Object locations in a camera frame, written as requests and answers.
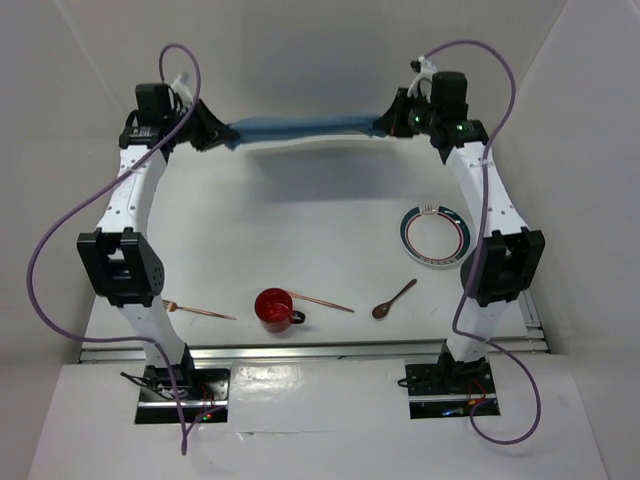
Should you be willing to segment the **blue cloth placemat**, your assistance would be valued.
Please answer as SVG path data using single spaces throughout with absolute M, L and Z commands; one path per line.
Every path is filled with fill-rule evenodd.
M 369 137 L 385 137 L 386 133 L 374 127 L 375 115 L 333 115 L 307 118 L 251 117 L 229 127 L 239 134 L 235 140 L 225 140 L 223 145 L 233 151 L 237 147 L 267 141 L 288 141 L 305 137 L 327 135 L 363 134 Z

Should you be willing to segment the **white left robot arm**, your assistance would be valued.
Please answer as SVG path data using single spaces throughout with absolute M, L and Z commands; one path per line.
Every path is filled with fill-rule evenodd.
M 120 182 L 95 230 L 80 234 L 76 246 L 95 293 L 143 338 L 145 384 L 184 399 L 196 390 L 198 376 L 161 299 L 166 275 L 147 239 L 149 216 L 176 145 L 206 151 L 238 136 L 193 97 L 183 78 L 139 84 L 135 96 L 137 108 L 118 139 Z

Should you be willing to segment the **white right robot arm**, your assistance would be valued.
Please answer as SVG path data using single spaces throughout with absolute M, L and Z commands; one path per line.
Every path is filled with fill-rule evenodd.
M 429 137 L 462 191 L 477 235 L 460 268 L 463 297 L 437 362 L 436 379 L 448 392 L 481 374 L 490 340 L 509 305 L 529 288 L 545 247 L 543 233 L 528 227 L 506 191 L 493 136 L 468 117 L 467 86 L 459 72 L 420 73 L 374 123 L 391 137 Z

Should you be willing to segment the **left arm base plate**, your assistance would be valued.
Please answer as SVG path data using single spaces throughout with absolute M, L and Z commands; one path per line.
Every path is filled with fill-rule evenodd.
M 139 387 L 134 423 L 137 425 L 178 424 L 174 392 L 170 385 L 152 386 L 144 377 L 131 377 Z M 231 383 L 231 369 L 204 368 L 194 373 L 191 387 L 179 388 L 185 422 L 197 418 L 203 424 L 226 423 Z

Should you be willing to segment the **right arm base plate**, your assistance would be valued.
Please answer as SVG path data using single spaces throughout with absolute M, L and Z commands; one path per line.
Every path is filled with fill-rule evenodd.
M 435 364 L 407 364 L 397 381 L 408 394 L 412 420 L 499 416 L 500 407 L 491 368 L 485 363 L 478 373 L 446 383 Z

